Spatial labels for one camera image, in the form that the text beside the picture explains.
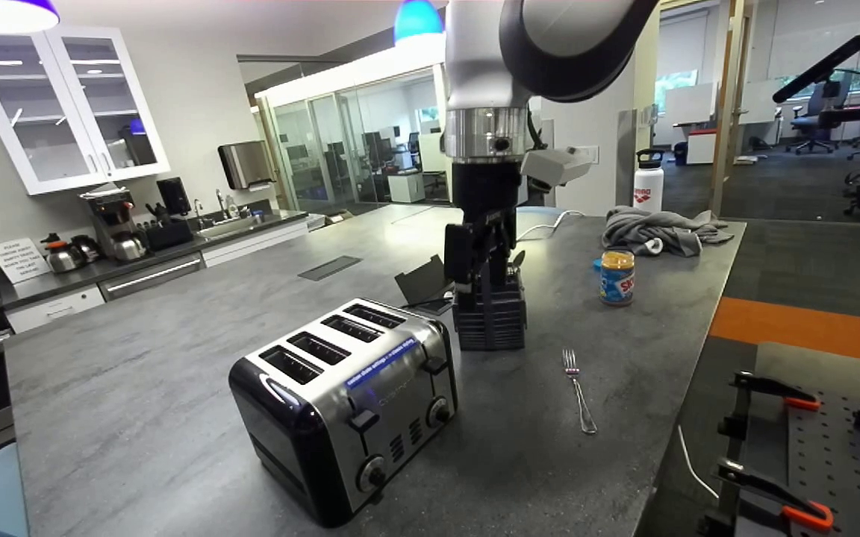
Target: blue container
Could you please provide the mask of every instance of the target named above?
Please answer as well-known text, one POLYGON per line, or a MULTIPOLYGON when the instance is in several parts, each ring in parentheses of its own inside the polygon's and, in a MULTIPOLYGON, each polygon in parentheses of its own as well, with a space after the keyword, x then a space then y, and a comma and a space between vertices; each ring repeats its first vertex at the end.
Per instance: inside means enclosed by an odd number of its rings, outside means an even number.
POLYGON ((637 295, 637 256, 628 250, 604 250, 595 260, 600 274, 600 295, 609 307, 625 307, 637 295))

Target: door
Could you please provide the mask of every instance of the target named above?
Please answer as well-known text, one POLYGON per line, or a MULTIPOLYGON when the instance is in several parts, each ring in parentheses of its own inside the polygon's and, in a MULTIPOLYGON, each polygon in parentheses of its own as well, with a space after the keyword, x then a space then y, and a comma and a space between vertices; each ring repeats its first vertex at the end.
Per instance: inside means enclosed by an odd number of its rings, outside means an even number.
POLYGON ((310 117, 318 122, 321 156, 327 163, 327 181, 331 189, 331 201, 338 207, 349 207, 358 201, 349 177, 349 147, 343 140, 343 122, 335 95, 322 95, 310 102, 310 117))
POLYGON ((95 140, 109 180, 168 171, 168 156, 119 29, 62 26, 52 49, 95 140))
POLYGON ((373 184, 373 163, 364 153, 364 120, 362 120, 362 102, 358 93, 340 93, 340 122, 343 122, 343 140, 349 159, 349 180, 355 189, 355 198, 364 202, 376 202, 376 184, 373 184))
POLYGON ((0 37, 0 140, 31 195, 100 181, 94 140, 44 37, 0 37))
POLYGON ((274 108, 274 126, 298 207, 306 211, 328 211, 335 202, 322 177, 310 108, 306 102, 274 108))

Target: orange surface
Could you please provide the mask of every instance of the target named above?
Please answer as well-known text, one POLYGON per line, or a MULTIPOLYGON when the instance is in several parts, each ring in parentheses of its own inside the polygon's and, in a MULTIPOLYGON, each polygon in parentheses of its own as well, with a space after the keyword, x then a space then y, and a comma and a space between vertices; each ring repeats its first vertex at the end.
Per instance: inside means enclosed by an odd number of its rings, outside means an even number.
POLYGON ((783 344, 860 359, 860 317, 722 298, 713 338, 737 344, 783 344))

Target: upper cabinet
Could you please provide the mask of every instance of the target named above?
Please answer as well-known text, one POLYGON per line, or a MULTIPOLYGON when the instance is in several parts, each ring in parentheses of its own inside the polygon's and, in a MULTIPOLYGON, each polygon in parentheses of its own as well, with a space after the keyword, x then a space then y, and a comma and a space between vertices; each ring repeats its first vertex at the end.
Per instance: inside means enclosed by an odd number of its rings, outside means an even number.
POLYGON ((119 29, 0 37, 0 137, 31 195, 168 174, 119 29))

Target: glass cabinet door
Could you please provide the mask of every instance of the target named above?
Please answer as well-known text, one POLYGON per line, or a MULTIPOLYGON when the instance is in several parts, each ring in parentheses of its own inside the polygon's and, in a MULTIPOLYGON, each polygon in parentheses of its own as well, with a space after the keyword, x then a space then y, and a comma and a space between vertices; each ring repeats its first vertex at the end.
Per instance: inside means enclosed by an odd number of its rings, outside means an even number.
POLYGON ((161 168, 161 140, 149 126, 137 75, 116 37, 62 29, 55 37, 67 60, 70 84, 80 86, 85 117, 94 120, 94 137, 101 144, 101 162, 112 177, 149 174, 161 168))
POLYGON ((0 137, 31 195, 94 181, 91 135, 43 40, 0 37, 0 137))

